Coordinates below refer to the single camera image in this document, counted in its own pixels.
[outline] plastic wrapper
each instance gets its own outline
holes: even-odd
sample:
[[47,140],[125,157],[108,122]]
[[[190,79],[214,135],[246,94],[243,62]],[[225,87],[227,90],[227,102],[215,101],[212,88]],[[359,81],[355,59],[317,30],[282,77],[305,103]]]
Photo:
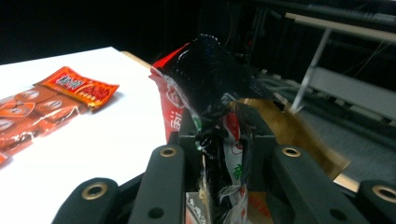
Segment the plastic wrapper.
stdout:
[[248,222],[252,140],[238,104],[257,109],[279,144],[305,148],[330,178],[347,166],[347,160],[319,141],[288,111],[287,102],[250,76],[213,36],[200,35],[160,59],[151,66],[150,78],[159,87],[167,137],[178,131],[184,109],[198,129],[196,147],[203,155],[198,185],[207,223]]
[[119,85],[63,67],[27,91],[0,100],[0,164],[87,110],[103,106]]
[[248,188],[243,177],[244,144],[238,117],[229,107],[241,98],[276,100],[213,36],[200,35],[151,67],[162,97],[167,136],[175,115],[190,110],[203,153],[200,191],[208,223],[246,223]]

